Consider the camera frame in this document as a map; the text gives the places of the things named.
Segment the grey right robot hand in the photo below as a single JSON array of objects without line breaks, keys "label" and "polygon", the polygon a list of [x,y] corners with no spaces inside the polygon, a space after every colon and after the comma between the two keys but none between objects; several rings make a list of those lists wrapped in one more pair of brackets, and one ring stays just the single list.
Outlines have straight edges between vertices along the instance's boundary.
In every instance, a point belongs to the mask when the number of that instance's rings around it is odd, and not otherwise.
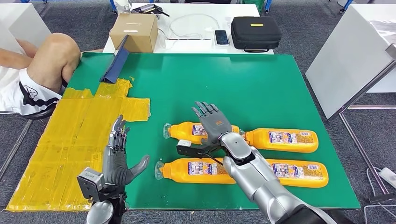
[{"label": "grey right robot hand", "polygon": [[215,104],[195,101],[197,107],[192,107],[200,124],[206,131],[207,138],[201,140],[203,145],[218,145],[222,135],[232,131],[232,125]]}]

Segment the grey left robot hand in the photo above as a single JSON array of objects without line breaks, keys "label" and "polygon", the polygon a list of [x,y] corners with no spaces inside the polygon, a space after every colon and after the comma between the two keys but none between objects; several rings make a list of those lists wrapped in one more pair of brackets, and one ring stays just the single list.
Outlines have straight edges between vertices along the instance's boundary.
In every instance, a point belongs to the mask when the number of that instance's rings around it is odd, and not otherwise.
[{"label": "grey left robot hand", "polygon": [[102,173],[105,183],[126,186],[139,176],[148,166],[150,156],[143,156],[140,162],[129,168],[127,165],[127,133],[126,120],[119,115],[112,125],[108,143],[103,153]]}]

